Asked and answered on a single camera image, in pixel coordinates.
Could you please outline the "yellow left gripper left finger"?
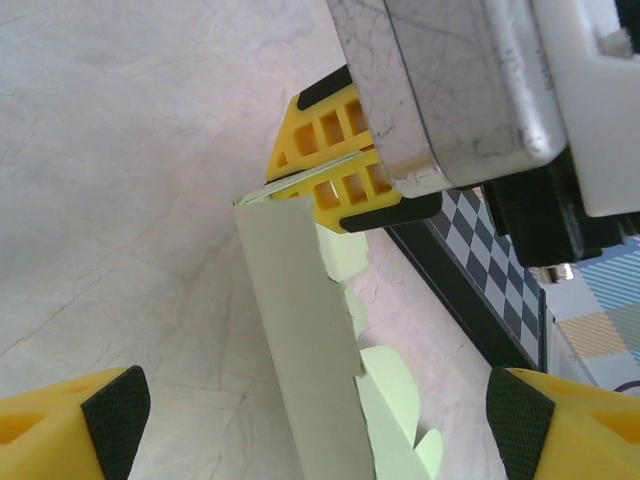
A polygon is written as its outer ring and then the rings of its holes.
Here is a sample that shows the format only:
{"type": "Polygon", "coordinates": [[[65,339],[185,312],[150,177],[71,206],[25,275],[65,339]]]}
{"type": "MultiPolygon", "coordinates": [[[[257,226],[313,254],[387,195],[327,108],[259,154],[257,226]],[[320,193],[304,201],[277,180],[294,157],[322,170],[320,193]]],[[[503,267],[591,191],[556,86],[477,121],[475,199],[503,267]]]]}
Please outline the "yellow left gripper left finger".
{"type": "Polygon", "coordinates": [[[149,413],[137,365],[0,399],[0,480],[128,480],[149,413]]]}

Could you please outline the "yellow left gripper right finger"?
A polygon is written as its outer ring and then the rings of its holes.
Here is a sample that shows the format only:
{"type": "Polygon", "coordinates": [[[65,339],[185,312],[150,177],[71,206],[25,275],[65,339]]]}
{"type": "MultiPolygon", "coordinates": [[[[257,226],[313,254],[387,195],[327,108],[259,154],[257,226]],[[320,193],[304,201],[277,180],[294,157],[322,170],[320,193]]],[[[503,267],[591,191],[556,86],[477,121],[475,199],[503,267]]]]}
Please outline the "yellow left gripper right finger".
{"type": "Polygon", "coordinates": [[[487,421],[508,480],[640,480],[640,397],[496,367],[487,421]]]}

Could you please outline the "black grey checkerboard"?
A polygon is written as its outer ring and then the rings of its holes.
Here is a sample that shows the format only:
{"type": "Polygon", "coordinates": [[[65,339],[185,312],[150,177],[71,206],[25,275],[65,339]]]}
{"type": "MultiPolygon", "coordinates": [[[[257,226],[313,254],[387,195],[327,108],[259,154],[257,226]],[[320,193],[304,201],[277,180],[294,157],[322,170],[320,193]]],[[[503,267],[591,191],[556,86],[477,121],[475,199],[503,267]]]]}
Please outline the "black grey checkerboard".
{"type": "Polygon", "coordinates": [[[472,191],[386,233],[490,366],[547,370],[546,298],[472,191]]]}

